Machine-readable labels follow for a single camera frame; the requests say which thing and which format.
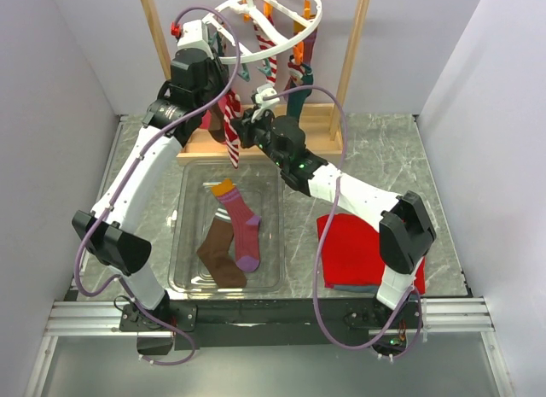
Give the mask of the maroon purple ribbed sock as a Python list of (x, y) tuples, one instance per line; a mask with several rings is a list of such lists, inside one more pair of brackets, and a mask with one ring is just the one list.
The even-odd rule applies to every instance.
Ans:
[(235, 237), (235, 263), (244, 272), (254, 272), (260, 264), (259, 227), (261, 217), (244, 202), (235, 184), (226, 178), (212, 187), (212, 194), (227, 211)]

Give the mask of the brown sock with striped cuff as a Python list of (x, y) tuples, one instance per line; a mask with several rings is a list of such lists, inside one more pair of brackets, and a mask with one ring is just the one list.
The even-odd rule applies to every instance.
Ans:
[(197, 255), (220, 289), (242, 289), (247, 279), (229, 255), (234, 239), (233, 225), (227, 210), (220, 206), (214, 214), (204, 242)]

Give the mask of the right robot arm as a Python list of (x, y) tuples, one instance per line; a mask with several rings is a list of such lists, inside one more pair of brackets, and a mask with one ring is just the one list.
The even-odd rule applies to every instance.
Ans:
[(385, 271), (375, 320), (386, 328), (396, 326), (404, 318), (400, 301), (437, 237), (421, 197), (410, 190), (402, 195), (381, 190), (342, 172), (306, 148), (305, 134), (292, 117), (268, 111), (253, 120), (252, 115), (246, 112), (233, 124), (244, 149), (261, 150), (292, 190), (336, 204), (379, 233)]

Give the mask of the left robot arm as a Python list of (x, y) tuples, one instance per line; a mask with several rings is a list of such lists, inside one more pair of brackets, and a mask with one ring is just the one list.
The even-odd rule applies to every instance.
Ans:
[(228, 83), (228, 69), (216, 51), (179, 50), (171, 60), (171, 77), (148, 106), (117, 177), (88, 213), (77, 211), (73, 216), (81, 240), (74, 271), (80, 271), (84, 252), (93, 254), (142, 305), (140, 319), (151, 330), (170, 322), (169, 295), (148, 263), (151, 243), (135, 231), (161, 174), (200, 126), (205, 112), (227, 92)]

